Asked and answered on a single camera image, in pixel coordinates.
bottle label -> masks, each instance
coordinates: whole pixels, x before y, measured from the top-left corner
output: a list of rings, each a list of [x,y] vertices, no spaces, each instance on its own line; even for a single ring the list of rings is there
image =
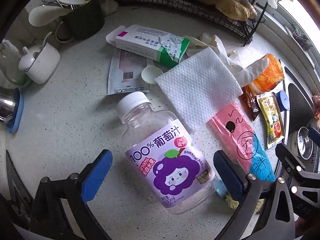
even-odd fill
[[[166,208],[206,187],[215,174],[176,119],[126,152]]]

orange snack wrapper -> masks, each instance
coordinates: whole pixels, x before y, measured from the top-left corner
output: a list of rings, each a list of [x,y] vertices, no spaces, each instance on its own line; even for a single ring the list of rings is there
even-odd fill
[[[269,59],[268,67],[260,76],[247,85],[256,95],[273,90],[284,79],[280,61],[272,54],[266,54],[264,58]]]

grape juice bottle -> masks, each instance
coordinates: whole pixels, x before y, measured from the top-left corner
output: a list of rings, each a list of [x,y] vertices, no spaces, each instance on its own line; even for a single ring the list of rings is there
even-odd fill
[[[210,197],[219,180],[175,114],[150,106],[142,92],[118,103],[119,118],[128,126],[122,148],[162,205],[182,214]]]

dark green cup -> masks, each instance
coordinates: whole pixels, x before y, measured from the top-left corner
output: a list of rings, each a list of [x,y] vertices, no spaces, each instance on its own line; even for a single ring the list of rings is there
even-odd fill
[[[57,35],[58,29],[65,24],[71,33],[71,37],[60,39]],[[104,15],[101,10],[99,0],[90,0],[85,4],[75,8],[67,15],[61,16],[55,37],[59,42],[68,42],[73,39],[85,40],[95,35],[104,25]]]

pink and blue package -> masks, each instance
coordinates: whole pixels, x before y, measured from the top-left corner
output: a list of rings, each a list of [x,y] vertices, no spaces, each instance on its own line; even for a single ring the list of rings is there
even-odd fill
[[[261,180],[275,181],[270,161],[261,143],[236,102],[221,109],[209,121],[226,148],[226,154],[239,163],[246,174]]]

